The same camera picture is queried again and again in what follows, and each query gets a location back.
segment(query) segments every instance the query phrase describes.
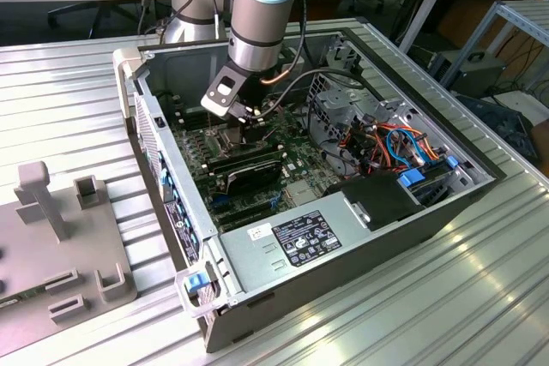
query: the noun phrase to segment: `motherboard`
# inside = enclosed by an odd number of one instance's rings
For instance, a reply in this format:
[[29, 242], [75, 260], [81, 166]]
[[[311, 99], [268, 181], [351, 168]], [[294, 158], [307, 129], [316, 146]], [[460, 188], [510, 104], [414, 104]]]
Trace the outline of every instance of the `motherboard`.
[[350, 172], [344, 163], [334, 170], [286, 109], [247, 130], [211, 120], [172, 132], [220, 231], [314, 201]]

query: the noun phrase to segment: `blue cable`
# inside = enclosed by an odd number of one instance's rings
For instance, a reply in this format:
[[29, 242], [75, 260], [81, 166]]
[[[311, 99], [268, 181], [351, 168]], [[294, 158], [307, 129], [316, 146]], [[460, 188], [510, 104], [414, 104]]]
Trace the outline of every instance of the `blue cable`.
[[389, 149], [389, 153], [391, 154], [391, 156], [393, 156], [396, 160], [400, 160], [404, 165], [406, 165], [408, 168], [410, 167], [410, 163], [404, 159], [404, 158], [401, 158], [399, 155], [397, 155], [395, 153], [395, 151], [393, 151], [393, 145], [391, 144], [391, 135], [393, 134], [393, 132], [396, 132], [396, 129], [395, 130], [391, 130], [388, 134], [387, 134], [387, 148]]
[[415, 140], [415, 137], [410, 132], [404, 129], [394, 129], [387, 134], [387, 148], [389, 149], [389, 153], [391, 154], [391, 156], [393, 156], [397, 160], [400, 160], [407, 167], [410, 167], [410, 164], [404, 158], [397, 156], [396, 153], [393, 151], [390, 138], [394, 132], [399, 132], [404, 134], [410, 141], [412, 141], [413, 146], [415, 147], [415, 150], [418, 152], [418, 155], [423, 159], [423, 161], [426, 162], [427, 164], [431, 163], [431, 159], [429, 159], [429, 156], [427, 155], [427, 153], [425, 153], [425, 151], [421, 148], [421, 146]]

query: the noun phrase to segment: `sticker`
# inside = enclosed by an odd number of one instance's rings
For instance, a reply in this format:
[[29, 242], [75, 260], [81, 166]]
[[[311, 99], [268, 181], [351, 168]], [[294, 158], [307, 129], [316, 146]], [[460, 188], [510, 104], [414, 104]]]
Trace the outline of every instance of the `sticker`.
[[181, 242], [181, 246], [183, 246], [183, 251], [187, 260], [190, 264], [196, 263], [198, 261], [198, 242], [193, 242], [190, 233], [190, 225], [185, 224], [184, 220], [186, 218], [179, 213], [178, 204], [175, 201], [166, 203], [164, 207], [166, 208], [168, 218], [175, 228], [179, 242]]
[[[212, 285], [208, 285], [206, 287], [203, 287], [202, 289], [199, 289], [198, 291], [196, 291], [196, 294], [198, 296], [198, 302], [201, 306], [204, 306], [205, 304], [208, 304], [215, 300], [215, 289], [212, 287]], [[206, 323], [208, 323], [209, 326], [214, 323], [214, 311], [207, 313], [204, 316], [204, 320], [206, 321]]]
[[256, 240], [259, 240], [262, 237], [272, 235], [273, 231], [271, 231], [271, 227], [273, 226], [271, 226], [270, 223], [265, 223], [263, 225], [253, 227], [251, 229], [248, 229], [248, 236], [250, 236], [250, 239], [252, 242], [255, 242]]
[[341, 247], [319, 211], [272, 228], [292, 266], [300, 267]]

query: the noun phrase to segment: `metal shelf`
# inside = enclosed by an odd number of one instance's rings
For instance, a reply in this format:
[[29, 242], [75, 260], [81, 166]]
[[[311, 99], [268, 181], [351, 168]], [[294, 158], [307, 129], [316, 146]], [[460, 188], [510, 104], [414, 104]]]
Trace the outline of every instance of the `metal shelf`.
[[[462, 64], [473, 51], [473, 48], [484, 36], [486, 30], [492, 25], [498, 17], [503, 17], [508, 23], [521, 29], [524, 33], [532, 36], [545, 46], [549, 46], [549, 2], [546, 1], [516, 1], [516, 2], [495, 2], [484, 19], [479, 23], [473, 34], [463, 46], [461, 53], [449, 67], [446, 74], [440, 81], [443, 87], [448, 87], [451, 80], [459, 71]], [[545, 68], [541, 73], [536, 74], [538, 78], [545, 73]]]

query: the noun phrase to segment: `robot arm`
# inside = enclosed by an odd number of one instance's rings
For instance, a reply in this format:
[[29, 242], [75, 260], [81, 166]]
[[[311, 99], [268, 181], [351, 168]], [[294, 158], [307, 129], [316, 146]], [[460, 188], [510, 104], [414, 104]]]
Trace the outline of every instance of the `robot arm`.
[[261, 103], [268, 87], [262, 80], [273, 75], [292, 4], [293, 0], [233, 0], [229, 60], [204, 95], [204, 108], [243, 121], [246, 107]]

